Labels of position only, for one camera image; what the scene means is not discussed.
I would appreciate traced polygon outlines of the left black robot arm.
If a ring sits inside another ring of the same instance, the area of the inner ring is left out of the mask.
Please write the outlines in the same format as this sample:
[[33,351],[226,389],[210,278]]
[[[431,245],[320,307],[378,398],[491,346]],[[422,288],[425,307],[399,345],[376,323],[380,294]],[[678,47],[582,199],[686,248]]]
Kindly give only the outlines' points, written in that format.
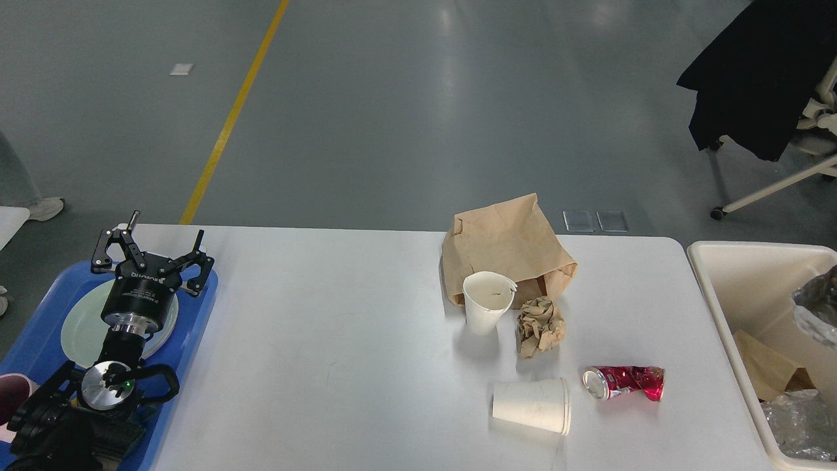
[[218,286],[201,234],[173,258],[128,227],[102,230],[90,262],[63,270],[2,361],[38,387],[2,399],[2,468],[143,470],[174,410]]

